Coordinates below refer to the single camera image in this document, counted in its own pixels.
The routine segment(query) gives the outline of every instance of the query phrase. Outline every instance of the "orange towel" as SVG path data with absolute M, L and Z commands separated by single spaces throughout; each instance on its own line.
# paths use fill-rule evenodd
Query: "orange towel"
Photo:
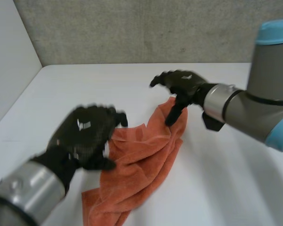
M 113 171 L 102 172 L 100 188 L 82 193 L 84 226 L 121 226 L 131 210 L 139 207 L 165 180 L 187 122 L 187 110 L 170 128 L 165 119 L 175 98 L 159 105 L 148 125 L 116 129 L 109 141 Z

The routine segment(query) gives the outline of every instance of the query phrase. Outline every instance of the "silver cylinder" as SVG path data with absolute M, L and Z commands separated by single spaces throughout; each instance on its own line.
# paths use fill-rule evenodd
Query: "silver cylinder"
M 224 122 L 223 108 L 228 98 L 236 91 L 234 85 L 217 84 L 206 95 L 204 99 L 203 109 L 204 112 L 212 118 Z
M 20 208 L 37 224 L 64 198 L 65 188 L 45 166 L 26 162 L 0 182 L 0 197 Z

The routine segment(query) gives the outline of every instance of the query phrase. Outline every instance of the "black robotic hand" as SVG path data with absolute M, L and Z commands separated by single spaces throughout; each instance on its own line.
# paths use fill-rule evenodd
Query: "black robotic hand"
M 203 108 L 207 93 L 216 85 L 208 83 L 204 78 L 191 71 L 169 71 L 155 76 L 150 87 L 157 84 L 166 86 L 172 94 L 176 94 L 175 105 L 166 118 L 166 125 L 172 126 L 182 113 L 182 110 L 191 104 Z M 202 113 L 202 119 L 207 129 L 219 131 L 224 123 Z
M 191 71 L 176 70 L 155 76 L 150 87 L 161 84 L 166 86 L 172 94 L 177 95 L 175 105 L 166 118 L 167 126 L 172 126 L 181 115 L 182 110 L 194 103 L 199 87 L 206 83 L 205 79 Z
M 111 170 L 115 163 L 103 156 L 105 143 L 116 126 L 128 126 L 124 112 L 114 107 L 78 107 L 58 127 L 48 143 L 48 149 L 63 147 L 76 159 L 78 168 L 86 170 Z

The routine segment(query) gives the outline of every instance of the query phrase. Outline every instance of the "robotic hand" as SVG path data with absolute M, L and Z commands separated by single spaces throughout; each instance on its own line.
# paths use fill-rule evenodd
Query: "robotic hand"
M 72 111 L 51 137 L 45 153 L 0 182 L 0 226 L 37 226 L 66 196 L 78 168 L 111 170 L 103 156 L 116 126 L 127 126 L 124 112 L 90 106 Z

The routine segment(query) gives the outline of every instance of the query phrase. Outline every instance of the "white tabletop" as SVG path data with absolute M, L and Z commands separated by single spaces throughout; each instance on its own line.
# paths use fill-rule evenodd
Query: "white tabletop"
M 211 82 L 245 88 L 249 64 L 54 65 L 43 68 L 0 122 L 0 179 L 42 151 L 79 104 L 114 104 L 129 126 L 146 123 L 165 88 L 149 88 L 163 71 L 194 70 Z M 156 192 L 125 226 L 283 226 L 283 153 L 224 126 L 205 129 L 188 108 L 183 146 Z M 78 171 L 66 199 L 45 226 L 82 226 L 81 192 L 99 186 L 98 172 Z

